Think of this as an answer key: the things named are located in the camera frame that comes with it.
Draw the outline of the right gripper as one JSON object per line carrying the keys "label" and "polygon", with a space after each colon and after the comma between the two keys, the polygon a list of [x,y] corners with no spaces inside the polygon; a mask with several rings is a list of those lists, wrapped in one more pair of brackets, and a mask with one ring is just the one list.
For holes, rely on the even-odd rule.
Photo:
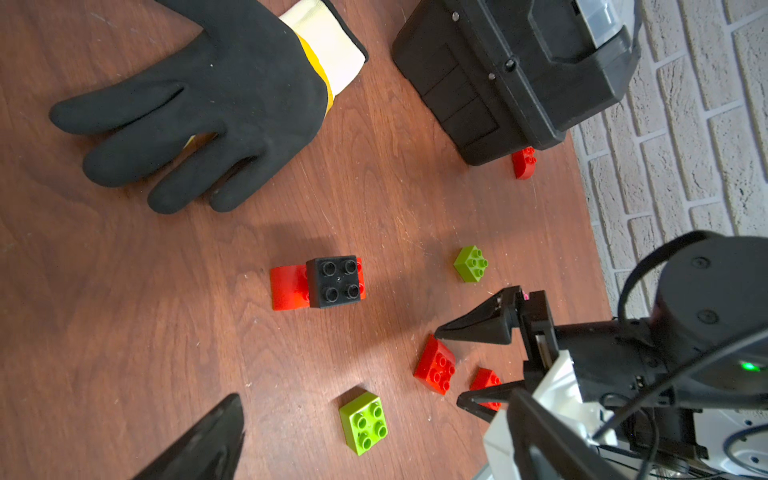
{"label": "right gripper", "polygon": [[[469,313],[435,330],[439,340],[509,345],[512,331],[521,330],[533,360],[553,362],[570,354],[585,402],[618,402],[633,398],[660,377],[660,354],[645,320],[610,320],[556,326],[543,291],[524,298],[520,286],[501,289]],[[508,404],[514,381],[459,395],[457,406],[490,423],[497,411],[488,404]]]}

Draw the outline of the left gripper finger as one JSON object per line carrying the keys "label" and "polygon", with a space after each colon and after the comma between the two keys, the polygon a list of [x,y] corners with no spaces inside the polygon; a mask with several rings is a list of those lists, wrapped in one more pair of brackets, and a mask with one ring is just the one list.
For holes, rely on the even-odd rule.
{"label": "left gripper finger", "polygon": [[238,393],[227,395],[134,479],[234,478],[245,438]]}

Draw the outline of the black lego brick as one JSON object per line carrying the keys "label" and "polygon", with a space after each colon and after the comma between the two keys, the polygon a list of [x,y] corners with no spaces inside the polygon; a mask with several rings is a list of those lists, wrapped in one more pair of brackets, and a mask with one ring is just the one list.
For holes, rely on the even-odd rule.
{"label": "black lego brick", "polygon": [[315,258],[308,260],[305,266],[311,308],[324,309],[361,300],[362,287],[355,256]]}

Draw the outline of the small red lego brick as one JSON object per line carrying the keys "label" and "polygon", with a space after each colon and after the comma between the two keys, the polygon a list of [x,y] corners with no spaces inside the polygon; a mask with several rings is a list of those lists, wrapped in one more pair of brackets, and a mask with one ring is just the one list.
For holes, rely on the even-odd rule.
{"label": "small red lego brick", "polygon": [[[362,287],[361,300],[363,300],[366,298],[364,272],[361,259],[356,258]],[[270,270],[272,308],[275,311],[311,308],[305,264],[276,267]]]}

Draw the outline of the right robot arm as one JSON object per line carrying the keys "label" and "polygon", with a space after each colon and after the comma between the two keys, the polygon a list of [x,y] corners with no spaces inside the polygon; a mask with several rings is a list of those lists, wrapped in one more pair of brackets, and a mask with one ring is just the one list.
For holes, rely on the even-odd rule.
{"label": "right robot arm", "polygon": [[556,325],[546,295],[507,287],[440,326],[508,345],[520,381],[462,393],[497,479],[617,479],[603,450],[690,479],[767,475],[767,241],[692,231],[630,272],[613,319]]}

